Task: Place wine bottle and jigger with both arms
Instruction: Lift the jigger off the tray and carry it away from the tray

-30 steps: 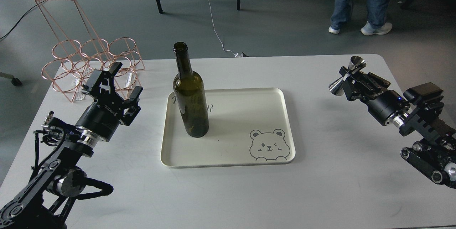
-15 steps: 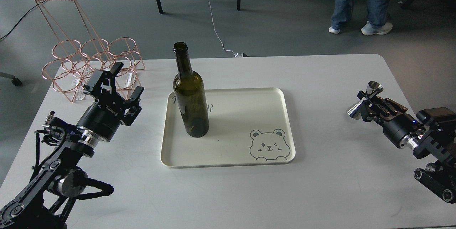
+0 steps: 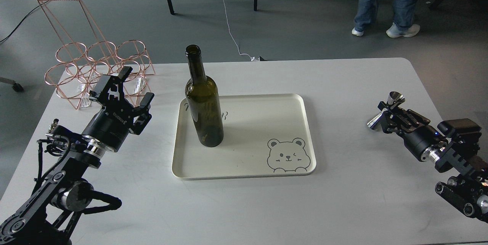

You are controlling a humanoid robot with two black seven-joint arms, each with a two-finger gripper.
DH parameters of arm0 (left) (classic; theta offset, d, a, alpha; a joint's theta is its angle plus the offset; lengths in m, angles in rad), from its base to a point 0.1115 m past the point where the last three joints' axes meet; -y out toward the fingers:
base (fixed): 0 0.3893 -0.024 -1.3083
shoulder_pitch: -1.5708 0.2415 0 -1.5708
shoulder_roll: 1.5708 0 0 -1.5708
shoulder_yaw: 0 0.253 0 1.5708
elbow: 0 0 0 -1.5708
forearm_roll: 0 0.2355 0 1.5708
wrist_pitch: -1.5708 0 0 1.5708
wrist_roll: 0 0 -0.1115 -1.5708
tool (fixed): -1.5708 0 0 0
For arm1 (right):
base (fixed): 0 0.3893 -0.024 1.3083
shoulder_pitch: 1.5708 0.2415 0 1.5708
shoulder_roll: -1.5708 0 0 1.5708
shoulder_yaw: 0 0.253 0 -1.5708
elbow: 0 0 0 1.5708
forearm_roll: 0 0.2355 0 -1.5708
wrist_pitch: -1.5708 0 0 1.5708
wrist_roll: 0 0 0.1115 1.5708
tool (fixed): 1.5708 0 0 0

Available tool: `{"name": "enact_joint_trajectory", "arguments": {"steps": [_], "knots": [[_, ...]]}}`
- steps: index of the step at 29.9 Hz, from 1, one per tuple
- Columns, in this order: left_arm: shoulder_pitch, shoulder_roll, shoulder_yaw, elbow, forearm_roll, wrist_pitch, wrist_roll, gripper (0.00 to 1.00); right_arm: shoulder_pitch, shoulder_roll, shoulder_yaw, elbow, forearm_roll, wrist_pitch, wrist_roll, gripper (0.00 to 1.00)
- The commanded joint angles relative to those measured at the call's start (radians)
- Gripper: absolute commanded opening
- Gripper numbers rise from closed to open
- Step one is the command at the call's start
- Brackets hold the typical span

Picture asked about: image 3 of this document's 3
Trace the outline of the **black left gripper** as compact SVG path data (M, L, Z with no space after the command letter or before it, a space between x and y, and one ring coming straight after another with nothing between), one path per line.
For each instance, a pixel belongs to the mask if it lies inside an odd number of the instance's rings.
M154 93L147 92L136 107L124 97L123 83L132 70L132 67L124 66L117 75L100 76L89 92L89 100L99 103L102 108L82 131L82 136L97 139L111 152L119 151L129 133L141 134L152 118L149 110Z

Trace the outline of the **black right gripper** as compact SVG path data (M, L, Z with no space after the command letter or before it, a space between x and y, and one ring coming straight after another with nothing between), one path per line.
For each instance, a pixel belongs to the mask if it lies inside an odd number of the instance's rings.
M380 127L385 134L396 133L404 140L406 149L420 162L427 161L431 151L447 146L446 137L431 125L431 121L411 109L397 106L380 112Z

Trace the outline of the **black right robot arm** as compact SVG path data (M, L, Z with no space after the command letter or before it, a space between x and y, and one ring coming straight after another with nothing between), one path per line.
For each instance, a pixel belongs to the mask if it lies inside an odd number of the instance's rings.
M445 120L437 128L430 120L397 104L380 102L379 123L384 133L395 133L420 162L430 160L444 173L455 169L436 193L466 217L487 222L487 162L478 156L481 127L468 118Z

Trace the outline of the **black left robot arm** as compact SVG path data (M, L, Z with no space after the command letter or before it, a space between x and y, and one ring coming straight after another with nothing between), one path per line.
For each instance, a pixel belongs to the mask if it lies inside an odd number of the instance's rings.
M117 75L101 75L89 99L101 109L82 134L58 124L50 125L46 139L38 140L39 163L45 152L58 161L46 172L38 171L31 197L1 224L2 245L69 245L80 216L116 210L119 198L95 191L83 178L87 168L99 168L106 151L117 152L129 133L139 135L152 116L153 93L139 106L124 97L124 82L132 72L124 66Z

